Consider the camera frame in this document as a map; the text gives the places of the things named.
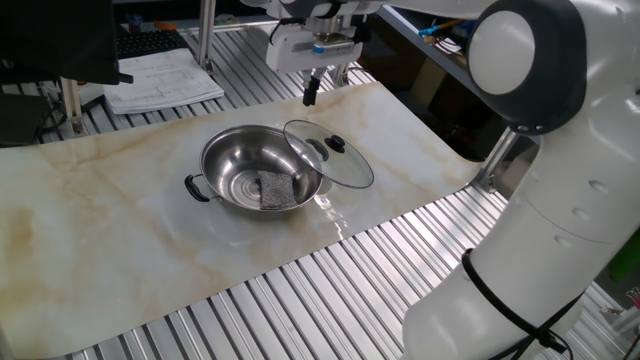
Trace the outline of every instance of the black strap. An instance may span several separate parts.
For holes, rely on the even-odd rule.
[[[540,342],[540,345],[544,346],[545,348],[551,348],[560,354],[565,352],[567,348],[556,339],[556,337],[549,329],[556,322],[558,322],[558,320],[560,320],[573,307],[573,305],[575,305],[576,302],[578,302],[582,294],[565,305],[562,309],[560,309],[560,311],[555,313],[549,320],[542,324],[542,326],[536,328],[525,319],[521,318],[518,314],[513,312],[513,310],[511,310],[504,302],[502,302],[502,300],[500,300],[496,296],[496,294],[493,293],[493,291],[491,291],[491,289],[489,289],[487,284],[485,284],[485,282],[480,278],[480,275],[478,275],[476,270],[473,268],[473,264],[471,264],[471,258],[469,255],[471,254],[472,250],[473,249],[468,249],[462,255],[462,266],[467,272],[469,279],[471,279],[471,282],[496,310],[498,310],[514,325],[522,329],[522,331],[529,334],[528,337],[520,340],[517,344],[513,345],[512,347],[492,357],[489,360],[502,359],[516,350],[517,353],[512,359],[518,359],[522,355],[522,353],[524,353],[524,351],[529,347],[529,345],[533,343],[534,340],[538,340]]]

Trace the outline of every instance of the metal post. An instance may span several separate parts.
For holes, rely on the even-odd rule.
[[[78,82],[60,78],[62,84],[62,99],[64,101],[65,114],[71,131],[75,137],[88,135],[82,123],[82,108],[80,106],[80,95],[78,93]]]
[[[209,75],[214,75],[213,60],[209,54],[212,48],[211,36],[216,18],[216,0],[201,0],[200,3],[200,41],[198,63]]]
[[[479,185],[483,189],[487,191],[494,191],[493,184],[491,178],[493,177],[493,172],[496,170],[498,165],[504,160],[505,156],[509,153],[509,150],[513,147],[518,140],[519,135],[511,131],[510,128],[507,128],[496,146],[491,150],[491,153],[482,164],[480,171],[476,177],[471,181],[471,183]]]
[[[9,348],[9,341],[2,331],[2,326],[0,326],[0,360],[15,360]]]

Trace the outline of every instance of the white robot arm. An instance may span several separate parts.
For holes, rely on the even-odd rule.
[[[526,332],[527,326],[508,320],[504,308],[534,330],[542,326],[580,296],[640,226],[640,5],[634,0],[274,0],[272,14],[303,21],[274,34],[269,65],[293,71],[355,60],[361,45],[349,44],[352,15],[383,4],[479,18],[468,56],[481,98],[515,132],[542,135],[540,152],[509,205],[465,256],[463,263],[472,269],[458,266],[409,309],[403,327],[406,359],[528,357],[535,346],[524,354],[527,346],[503,353],[528,332],[545,346],[561,348],[555,335]],[[306,48],[284,44],[296,31],[306,33],[298,42]],[[333,41],[339,43],[335,49]],[[323,46],[324,52],[313,51]],[[304,56],[297,57],[296,50]],[[491,296],[479,291],[477,278]],[[579,311],[575,306],[552,329],[566,332]]]

